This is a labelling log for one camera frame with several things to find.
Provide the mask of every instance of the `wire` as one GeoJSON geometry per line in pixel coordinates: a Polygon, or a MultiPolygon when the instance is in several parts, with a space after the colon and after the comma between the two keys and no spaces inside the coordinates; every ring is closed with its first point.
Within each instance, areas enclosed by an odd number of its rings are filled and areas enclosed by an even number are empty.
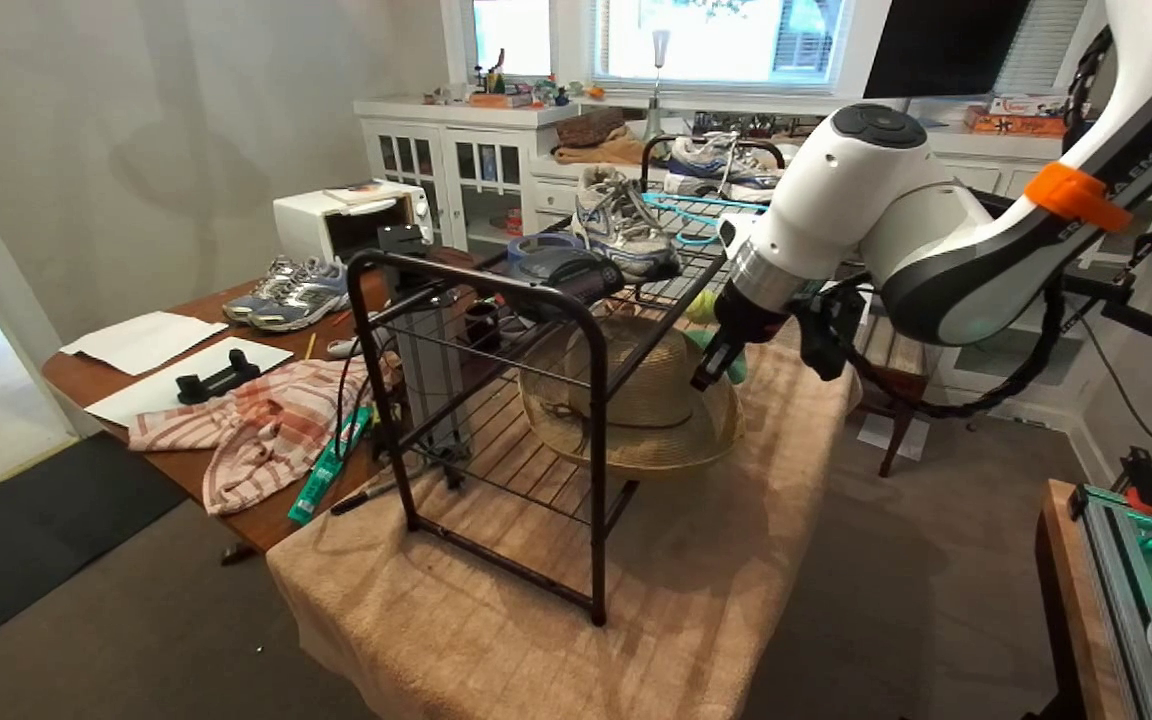
{"type": "Polygon", "coordinates": [[[1109,374],[1109,381],[1113,381],[1113,390],[1118,392],[1118,402],[1127,403],[1127,414],[1133,414],[1133,422],[1141,426],[1141,431],[1152,440],[1152,430],[1148,430],[1148,422],[1141,418],[1141,410],[1133,403],[1133,396],[1127,396],[1127,390],[1123,390],[1123,381],[1118,381],[1118,374],[1113,369],[1113,359],[1104,358],[1104,349],[1098,349],[1098,339],[1096,339],[1096,329],[1082,319],[1082,332],[1088,332],[1088,339],[1092,339],[1092,349],[1096,349],[1096,358],[1098,358],[1098,366],[1104,366],[1104,374],[1109,374]]]}

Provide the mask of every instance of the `window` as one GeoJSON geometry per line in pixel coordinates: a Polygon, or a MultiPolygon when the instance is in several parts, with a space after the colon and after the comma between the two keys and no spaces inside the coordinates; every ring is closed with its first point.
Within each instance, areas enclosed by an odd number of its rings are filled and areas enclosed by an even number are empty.
{"type": "Polygon", "coordinates": [[[546,0],[470,0],[470,60],[479,74],[504,53],[506,77],[550,77],[546,0]]]}
{"type": "Polygon", "coordinates": [[[598,0],[597,77],[828,89],[843,11],[846,0],[598,0]]]}

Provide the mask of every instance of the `table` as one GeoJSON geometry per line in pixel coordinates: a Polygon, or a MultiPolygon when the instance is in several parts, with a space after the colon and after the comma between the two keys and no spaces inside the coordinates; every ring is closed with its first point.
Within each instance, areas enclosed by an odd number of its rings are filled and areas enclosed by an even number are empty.
{"type": "MultiPolygon", "coordinates": [[[[200,300],[188,300],[173,312],[179,315],[200,315],[200,319],[222,319],[222,304],[253,294],[255,285],[240,285],[240,288],[228,288],[228,294],[210,294],[210,298],[200,298],[200,300]]],[[[314,358],[332,345],[332,339],[342,339],[353,336],[353,312],[337,312],[337,315],[325,315],[314,329],[308,332],[287,332],[287,336],[265,336],[265,332],[253,332],[253,329],[232,329],[228,336],[243,336],[243,339],[255,339],[255,345],[276,345],[276,349],[287,349],[291,358],[305,358],[308,351],[308,339],[314,336],[314,358]]],[[[129,386],[136,386],[136,376],[122,376],[106,366],[95,366],[95,359],[82,359],[82,358],[64,358],[55,351],[49,366],[45,366],[45,381],[55,390],[55,396],[72,410],[89,410],[129,386]]],[[[210,453],[142,453],[142,459],[151,469],[158,469],[173,484],[182,489],[182,495],[200,499],[202,495],[202,471],[207,471],[207,459],[210,453]]],[[[339,499],[342,492],[359,489],[369,476],[370,476],[370,457],[369,453],[356,453],[346,459],[346,471],[337,481],[332,495],[325,499],[325,507],[332,499],[339,499]]],[[[232,511],[232,517],[218,517],[218,526],[228,526],[234,531],[234,539],[253,552],[267,552],[270,544],[279,544],[291,526],[287,526],[287,507],[295,499],[301,484],[267,495],[265,506],[249,507],[249,511],[232,511]]]]}
{"type": "MultiPolygon", "coordinates": [[[[510,574],[409,531],[397,495],[320,517],[267,552],[301,644],[379,715],[739,715],[794,589],[853,386],[817,381],[791,332],[752,349],[731,453],[644,484],[606,536],[606,625],[510,574]]],[[[462,526],[546,547],[580,539],[495,517],[462,489],[462,526]]]]}
{"type": "Polygon", "coordinates": [[[1096,579],[1088,531],[1072,521],[1076,484],[1048,481],[1036,562],[1058,696],[1044,715],[1134,715],[1127,667],[1096,579]]]}

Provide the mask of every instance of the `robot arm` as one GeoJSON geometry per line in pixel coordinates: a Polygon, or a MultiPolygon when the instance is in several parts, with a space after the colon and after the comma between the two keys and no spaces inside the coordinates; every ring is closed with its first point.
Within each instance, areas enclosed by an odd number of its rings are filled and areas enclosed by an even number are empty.
{"type": "Polygon", "coordinates": [[[742,345],[840,277],[871,274],[905,336],[977,345],[1006,329],[1123,208],[1152,197],[1152,4],[1109,0],[1115,89],[1098,121],[1005,212],[961,189],[905,114],[853,105],[791,155],[767,218],[731,246],[702,390],[742,345]]]}

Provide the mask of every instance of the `black metal rack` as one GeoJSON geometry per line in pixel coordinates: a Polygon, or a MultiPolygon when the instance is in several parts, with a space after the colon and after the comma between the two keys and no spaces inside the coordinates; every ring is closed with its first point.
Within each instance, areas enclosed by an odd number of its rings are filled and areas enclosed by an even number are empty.
{"type": "Polygon", "coordinates": [[[606,621],[602,565],[606,531],[627,507],[637,481],[606,471],[606,402],[644,366],[644,358],[673,332],[701,288],[722,274],[722,253],[689,253],[682,277],[651,285],[639,300],[651,309],[651,332],[639,336],[625,366],[606,369],[606,339],[580,300],[506,277],[506,256],[461,267],[425,256],[363,253],[346,264],[346,294],[356,309],[356,339],[370,376],[379,410],[379,453],[390,466],[409,531],[430,531],[470,557],[485,557],[589,612],[606,621]],[[386,312],[363,312],[363,274],[386,274],[398,298],[386,312]],[[504,349],[468,345],[461,332],[462,309],[479,298],[498,298],[506,309],[540,315],[504,349]],[[589,349],[589,376],[527,366],[527,351],[554,332],[580,332],[589,349]],[[383,386],[379,345],[386,336],[405,358],[405,381],[383,386]],[[524,418],[517,392],[520,374],[540,374],[589,392],[589,459],[566,459],[545,448],[524,418]],[[468,511],[498,507],[493,531],[468,526],[468,511]],[[506,526],[550,526],[564,547],[517,547],[506,526]],[[540,574],[536,552],[564,552],[564,574],[540,574]]]}

